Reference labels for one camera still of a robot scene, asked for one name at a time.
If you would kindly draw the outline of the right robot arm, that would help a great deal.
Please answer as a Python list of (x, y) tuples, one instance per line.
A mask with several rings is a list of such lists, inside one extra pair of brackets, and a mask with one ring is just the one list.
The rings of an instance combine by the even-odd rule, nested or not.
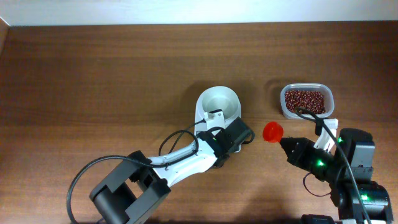
[(370, 133), (342, 129), (338, 145), (343, 153), (334, 155), (315, 148), (307, 138), (282, 138), (280, 145), (290, 164), (329, 183), (340, 223), (366, 223), (366, 215), (371, 223), (394, 221), (387, 190), (371, 180), (375, 144)]

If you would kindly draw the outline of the red plastic measuring scoop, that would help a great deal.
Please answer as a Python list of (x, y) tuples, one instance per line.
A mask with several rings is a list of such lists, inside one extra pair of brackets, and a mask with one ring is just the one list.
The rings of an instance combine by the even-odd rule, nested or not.
[(267, 123), (263, 129), (262, 137), (270, 143), (280, 142), (284, 135), (283, 127), (276, 121)]

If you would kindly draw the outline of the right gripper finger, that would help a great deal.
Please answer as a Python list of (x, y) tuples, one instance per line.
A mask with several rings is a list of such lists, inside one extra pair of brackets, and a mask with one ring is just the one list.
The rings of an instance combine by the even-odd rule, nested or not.
[(281, 141), (280, 146), (284, 150), (287, 157), (291, 155), (291, 143), (289, 141)]
[(293, 137), (289, 137), (289, 138), (282, 138), (280, 140), (281, 144), (297, 144), (300, 141), (300, 138), (293, 138)]

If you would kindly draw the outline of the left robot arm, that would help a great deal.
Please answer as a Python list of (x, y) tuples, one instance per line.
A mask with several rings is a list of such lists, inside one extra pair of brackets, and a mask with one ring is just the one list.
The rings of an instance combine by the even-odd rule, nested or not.
[(106, 223), (145, 223), (171, 192), (194, 174), (221, 167), (230, 154), (253, 141), (241, 118), (229, 126), (199, 131), (193, 142), (170, 154), (146, 157), (136, 151), (123, 159), (90, 193)]

